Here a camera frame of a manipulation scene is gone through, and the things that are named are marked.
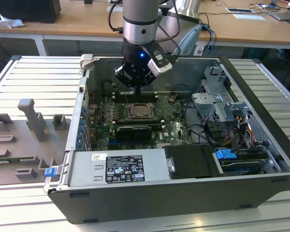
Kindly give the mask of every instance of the paper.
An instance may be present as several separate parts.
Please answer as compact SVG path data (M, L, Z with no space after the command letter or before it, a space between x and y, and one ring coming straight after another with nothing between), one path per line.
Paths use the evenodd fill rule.
M247 14L233 14L235 18L237 19L249 19L249 20L261 20L266 21L265 18L263 18L260 15L247 15Z
M9 18L3 17L1 14L0 14L0 23L1 25L9 29L11 29L12 27L22 27L25 25L23 21L20 19L9 19Z

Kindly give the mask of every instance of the circuit board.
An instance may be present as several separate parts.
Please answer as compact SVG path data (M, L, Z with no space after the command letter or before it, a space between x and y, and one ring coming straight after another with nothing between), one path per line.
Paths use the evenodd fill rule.
M95 99L94 114L91 115L91 139L93 150L125 150L125 149L149 149L162 148L165 145L182 145L192 144L193 140L188 132L182 114L184 112L183 100L177 100L174 94L158 94L158 99L155 103L115 103L112 98L97 97ZM134 114L131 111L131 105L141 109L144 115ZM152 110L143 110L145 106L152 107ZM149 126L153 128L151 138L142 142L119 142L116 138L116 129L120 127L115 121L123 121L125 118L151 115L150 119L158 119L159 123L163 121L163 126L160 124L160 129L157 130L159 124L142 123L137 121L137 125L132 126Z

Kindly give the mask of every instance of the capacitor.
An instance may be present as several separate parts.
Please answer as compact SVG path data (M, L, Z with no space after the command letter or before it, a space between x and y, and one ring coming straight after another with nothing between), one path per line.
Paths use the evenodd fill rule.
M168 102L169 102L170 104L172 104L172 103L175 102L175 99L174 99L174 98L169 98L169 99L168 99Z

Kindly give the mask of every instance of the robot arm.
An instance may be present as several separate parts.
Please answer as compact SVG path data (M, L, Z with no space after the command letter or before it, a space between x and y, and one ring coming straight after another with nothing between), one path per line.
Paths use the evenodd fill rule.
M116 77L139 94L144 85L172 68L175 58L155 41L160 0L123 0L123 54Z

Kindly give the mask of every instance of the slotted aluminum surface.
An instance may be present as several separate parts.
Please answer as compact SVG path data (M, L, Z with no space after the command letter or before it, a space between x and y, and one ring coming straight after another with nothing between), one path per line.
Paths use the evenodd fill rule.
M244 59L230 59L230 62L290 139L290 93L262 64ZM236 87L231 89L244 102Z
M29 61L31 61L33 64L45 62L71 64L78 62L78 60L79 58L73 57L23 57L18 63L30 63ZM237 65L246 66L247 64L249 64L247 61L240 61ZM269 80L264 73L258 75L248 74L248 76L251 80ZM13 80L30 80L32 78L31 74L9 74L9 77ZM50 78L49 75L45 73L36 74L35 77L38 77L38 80L49 80ZM57 80L73 80L80 76L78 73L75 73L56 74L55 77ZM41 94L41 92L29 93L30 97L35 99L36 107L47 107L50 101L43 100L51 100L51 107L60 108L59 105L61 102L64 106L69 107L73 105L72 101L75 92L67 91L67 87L68 86L65 86L63 91L63 89L56 86L55 89L60 91L51 91L52 94L46 95ZM255 93L258 97L261 96L260 100L262 100L263 103L289 103L289 99L280 91L255 91ZM27 92L5 92L5 95L0 96L1 103L7 108L10 106L17 107L17 99L13 98L16 94L17 97L20 98L25 96ZM286 118L290 118L290 114L280 115L279 112L278 114L276 112L274 116L276 120L279 120L278 123L282 126L286 126L288 123L290 124L290 121L285 120ZM14 189L9 190L7 190L6 187L0 186L0 232L50 230L67 232L290 231L290 191L277 194L255 209L72 225L43 192L42 186L43 184L29 184L25 186L14 186Z
M34 109L44 119L54 114L71 118L78 90L79 57L22 57L10 61L0 79L0 114L12 120L26 119L17 106L23 98L34 99Z

